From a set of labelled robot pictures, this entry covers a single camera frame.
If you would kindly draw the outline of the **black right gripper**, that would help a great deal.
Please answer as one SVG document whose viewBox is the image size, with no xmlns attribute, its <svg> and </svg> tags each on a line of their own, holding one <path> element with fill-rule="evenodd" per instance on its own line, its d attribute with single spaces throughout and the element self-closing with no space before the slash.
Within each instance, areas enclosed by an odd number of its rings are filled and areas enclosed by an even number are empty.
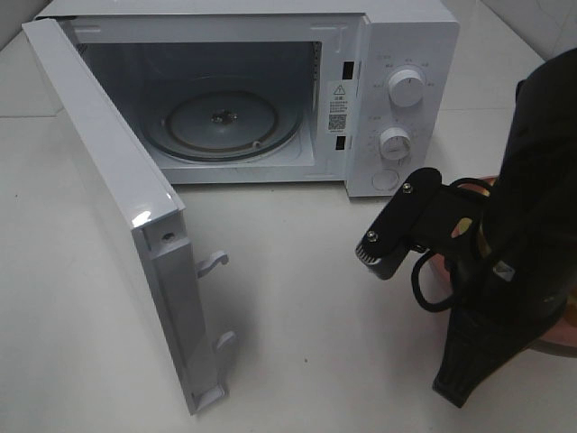
<svg viewBox="0 0 577 433">
<path fill-rule="evenodd" d="M 381 280 L 396 273 L 412 249 L 418 275 L 435 256 L 450 275 L 471 275 L 482 253 L 476 231 L 494 180 L 460 178 L 444 185 L 434 168 L 413 171 L 362 236 L 355 254 Z M 443 359 L 433 389 L 461 408 L 472 392 L 527 349 L 563 315 L 563 300 L 472 304 L 450 297 L 435 304 L 451 311 Z"/>
</svg>

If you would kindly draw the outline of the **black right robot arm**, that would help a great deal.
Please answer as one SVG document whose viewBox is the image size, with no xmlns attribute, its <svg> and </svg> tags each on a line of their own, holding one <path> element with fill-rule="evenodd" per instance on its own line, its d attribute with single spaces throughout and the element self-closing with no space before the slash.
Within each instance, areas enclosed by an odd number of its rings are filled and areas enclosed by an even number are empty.
<svg viewBox="0 0 577 433">
<path fill-rule="evenodd" d="M 576 53 L 516 90 L 493 183 L 413 171 L 357 244 L 383 280 L 408 253 L 418 305 L 450 314 L 434 390 L 457 407 L 563 316 L 576 286 Z"/>
</svg>

